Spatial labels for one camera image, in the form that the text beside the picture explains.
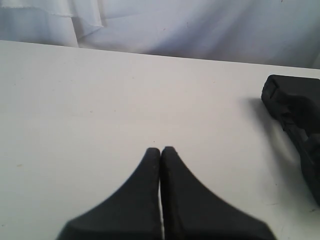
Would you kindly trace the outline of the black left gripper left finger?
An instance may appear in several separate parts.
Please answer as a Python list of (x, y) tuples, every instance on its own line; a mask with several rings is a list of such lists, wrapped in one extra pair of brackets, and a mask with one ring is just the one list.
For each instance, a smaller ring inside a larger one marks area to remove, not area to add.
[(148, 148), (132, 175), (108, 199), (66, 223), (60, 240), (159, 240), (160, 156)]

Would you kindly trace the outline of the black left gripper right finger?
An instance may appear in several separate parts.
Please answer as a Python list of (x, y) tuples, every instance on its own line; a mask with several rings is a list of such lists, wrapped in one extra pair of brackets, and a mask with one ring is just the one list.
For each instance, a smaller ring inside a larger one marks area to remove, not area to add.
[(167, 240), (274, 240), (263, 221), (204, 186), (172, 146), (160, 157), (160, 196)]

